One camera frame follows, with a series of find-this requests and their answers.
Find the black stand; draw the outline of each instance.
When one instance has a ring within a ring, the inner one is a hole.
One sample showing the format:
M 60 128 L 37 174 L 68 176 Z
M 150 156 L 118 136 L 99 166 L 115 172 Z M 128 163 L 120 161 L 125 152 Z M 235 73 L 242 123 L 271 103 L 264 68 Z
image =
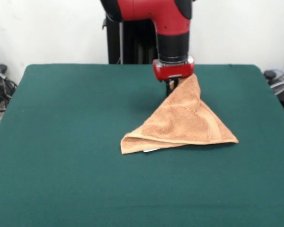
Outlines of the black stand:
M 120 61 L 120 26 L 106 19 L 109 64 Z M 123 64 L 152 64 L 158 58 L 156 32 L 150 20 L 123 23 Z

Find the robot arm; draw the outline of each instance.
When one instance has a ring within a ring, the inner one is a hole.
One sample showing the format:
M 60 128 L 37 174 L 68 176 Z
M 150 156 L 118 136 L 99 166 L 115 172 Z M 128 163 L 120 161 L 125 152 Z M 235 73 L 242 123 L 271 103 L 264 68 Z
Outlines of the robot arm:
M 159 81 L 193 74 L 194 61 L 188 56 L 192 0 L 101 0 L 107 16 L 116 22 L 151 19 L 156 28 L 159 59 L 153 68 Z

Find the brown towel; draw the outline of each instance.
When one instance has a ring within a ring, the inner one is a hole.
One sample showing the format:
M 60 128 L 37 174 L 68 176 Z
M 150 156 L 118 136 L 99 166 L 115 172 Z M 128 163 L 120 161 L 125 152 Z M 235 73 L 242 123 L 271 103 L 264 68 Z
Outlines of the brown towel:
M 124 136 L 122 154 L 188 144 L 238 143 L 200 95 L 195 74 L 182 79 L 142 126 Z

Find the table surface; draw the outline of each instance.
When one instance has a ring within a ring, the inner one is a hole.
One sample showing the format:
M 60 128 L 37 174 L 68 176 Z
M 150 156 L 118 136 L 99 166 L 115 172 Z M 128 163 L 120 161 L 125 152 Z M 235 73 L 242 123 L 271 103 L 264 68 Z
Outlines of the table surface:
M 195 72 L 240 144 L 122 156 L 165 98 L 151 65 L 29 66 L 0 125 L 0 227 L 284 227 L 284 110 L 255 66 Z

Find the folded towel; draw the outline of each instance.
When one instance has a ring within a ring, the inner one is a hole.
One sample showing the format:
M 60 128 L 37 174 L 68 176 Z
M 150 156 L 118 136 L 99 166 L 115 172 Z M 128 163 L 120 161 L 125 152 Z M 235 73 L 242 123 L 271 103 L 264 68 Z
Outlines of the folded towel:
M 142 126 L 121 140 L 122 154 L 183 145 L 238 143 L 237 138 L 201 100 L 196 75 L 179 82 Z

